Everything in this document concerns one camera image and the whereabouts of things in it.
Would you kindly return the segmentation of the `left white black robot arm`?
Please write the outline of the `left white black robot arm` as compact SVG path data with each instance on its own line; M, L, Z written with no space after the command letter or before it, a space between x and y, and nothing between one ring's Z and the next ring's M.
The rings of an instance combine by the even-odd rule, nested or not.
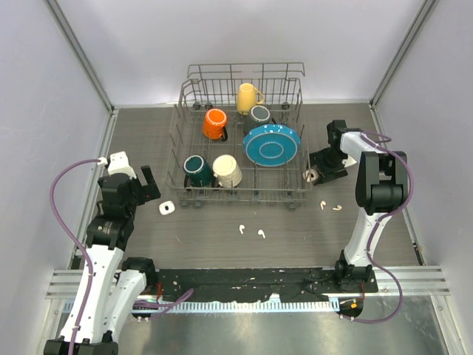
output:
M156 289L152 260L123 259L137 207L160 198L150 167L141 170L145 185L130 167L124 172L110 170L98 179L102 195L98 213L86 229L85 243L77 245L84 270L75 301L59 337L47 340L45 354L117 354L135 300Z

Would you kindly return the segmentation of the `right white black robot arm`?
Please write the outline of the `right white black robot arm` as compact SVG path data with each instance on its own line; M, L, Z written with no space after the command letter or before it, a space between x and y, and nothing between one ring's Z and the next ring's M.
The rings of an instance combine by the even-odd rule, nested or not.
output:
M412 197L406 154L391 152L370 136L362 129L349 128L344 120L330 122L329 146L310 154L310 169L305 173L313 184L323 184L346 177L347 167L358 165L355 184L358 219L330 277L343 292L370 281L375 265L373 254L382 231Z

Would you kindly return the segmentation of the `white charging case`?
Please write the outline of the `white charging case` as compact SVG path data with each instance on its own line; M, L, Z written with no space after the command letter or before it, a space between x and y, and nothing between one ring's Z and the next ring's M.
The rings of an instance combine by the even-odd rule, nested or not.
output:
M159 205L158 209L159 209L160 214L165 216L165 215L174 213L175 205L173 201L168 200L168 201L162 202Z

